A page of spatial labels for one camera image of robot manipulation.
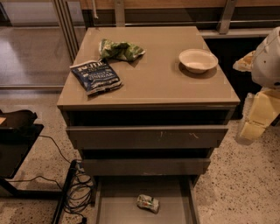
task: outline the small bowl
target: small bowl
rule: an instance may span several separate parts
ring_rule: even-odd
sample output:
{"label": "small bowl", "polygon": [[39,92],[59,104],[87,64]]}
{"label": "small bowl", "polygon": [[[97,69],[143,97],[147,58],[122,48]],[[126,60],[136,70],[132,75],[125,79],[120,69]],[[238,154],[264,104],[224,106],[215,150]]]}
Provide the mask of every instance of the small bowl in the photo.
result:
{"label": "small bowl", "polygon": [[211,52],[201,49],[189,49],[178,56],[185,68],[193,74],[203,74],[218,65],[218,59]]}

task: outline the black cable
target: black cable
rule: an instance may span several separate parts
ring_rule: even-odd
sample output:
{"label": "black cable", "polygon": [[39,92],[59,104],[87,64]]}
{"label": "black cable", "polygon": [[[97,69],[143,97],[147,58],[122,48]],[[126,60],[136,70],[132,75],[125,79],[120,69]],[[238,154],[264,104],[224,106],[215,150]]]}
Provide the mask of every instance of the black cable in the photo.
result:
{"label": "black cable", "polygon": [[53,179],[49,179],[49,178],[44,178],[43,176],[37,176],[36,178],[32,178],[32,179],[26,179],[26,180],[7,180],[7,182],[31,182],[33,181],[34,179],[38,179],[38,178],[42,178],[42,179],[45,179],[47,181],[52,181],[54,183],[56,183],[56,185],[59,187],[59,189],[62,191],[62,187],[60,186],[60,184],[56,181],[56,180],[53,180]]}
{"label": "black cable", "polygon": [[71,162],[63,156],[63,154],[62,154],[62,152],[61,152],[61,150],[60,150],[60,147],[56,144],[56,142],[53,140],[52,137],[50,137],[50,136],[41,136],[41,135],[40,135],[40,137],[50,138],[50,139],[53,141],[53,143],[56,145],[56,147],[58,148],[60,155],[61,155],[69,164],[71,164]]}
{"label": "black cable", "polygon": [[92,189],[94,187],[90,176],[84,171],[75,169],[72,184],[66,195],[64,211],[68,214],[77,214],[82,217],[81,223],[87,223],[87,218],[81,213],[91,204]]}

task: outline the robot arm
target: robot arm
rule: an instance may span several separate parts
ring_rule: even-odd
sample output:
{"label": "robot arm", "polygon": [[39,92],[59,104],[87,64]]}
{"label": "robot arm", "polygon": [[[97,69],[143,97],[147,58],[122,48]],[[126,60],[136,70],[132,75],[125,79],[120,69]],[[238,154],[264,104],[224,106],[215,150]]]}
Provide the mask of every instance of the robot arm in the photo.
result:
{"label": "robot arm", "polygon": [[238,62],[234,68],[236,65],[242,65],[244,70],[248,68],[253,82],[262,86],[249,112],[244,115],[243,110],[241,128],[236,137],[239,143],[251,144],[280,114],[280,27],[275,28],[255,51]]}

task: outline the terrazzo floor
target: terrazzo floor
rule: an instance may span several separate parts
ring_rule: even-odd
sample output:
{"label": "terrazzo floor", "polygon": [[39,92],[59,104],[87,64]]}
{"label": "terrazzo floor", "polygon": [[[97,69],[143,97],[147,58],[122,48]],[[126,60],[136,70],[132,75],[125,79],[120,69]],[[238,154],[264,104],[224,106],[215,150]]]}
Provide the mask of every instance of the terrazzo floor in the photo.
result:
{"label": "terrazzo floor", "polygon": [[[0,109],[3,112],[19,109],[36,112],[38,119],[35,123],[45,126],[41,135],[52,137],[63,155],[73,160],[80,158],[80,155],[73,149],[65,132],[66,125],[56,107],[59,95],[60,92],[2,90]],[[214,150],[206,174],[200,177],[195,186],[200,222],[280,224],[280,127],[269,127],[260,139],[250,146],[244,146],[235,141],[238,123],[229,122],[229,130],[220,148]],[[69,164],[61,157],[53,142],[39,137],[13,180],[27,180],[42,175],[57,180],[63,186],[68,167]],[[17,189],[58,190],[53,182],[39,178],[13,185]],[[50,223],[56,205],[56,200],[2,197],[0,223]],[[94,210],[94,207],[88,206],[83,212],[87,223],[93,223]],[[60,223],[79,222],[80,216],[61,215]]]}

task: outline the cabinet top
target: cabinet top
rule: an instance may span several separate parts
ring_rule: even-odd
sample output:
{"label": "cabinet top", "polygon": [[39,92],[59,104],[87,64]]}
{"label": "cabinet top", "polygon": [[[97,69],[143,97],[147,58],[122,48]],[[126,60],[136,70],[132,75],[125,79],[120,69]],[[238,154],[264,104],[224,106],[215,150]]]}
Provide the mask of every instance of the cabinet top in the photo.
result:
{"label": "cabinet top", "polygon": [[136,44],[145,50],[145,55],[132,63],[109,60],[123,86],[105,94],[87,96],[82,85],[70,73],[59,97],[60,109],[222,106],[239,103],[220,66],[203,74],[193,74],[179,62],[179,54],[184,50],[209,50],[196,27],[89,28],[74,64],[98,60],[102,39]]}

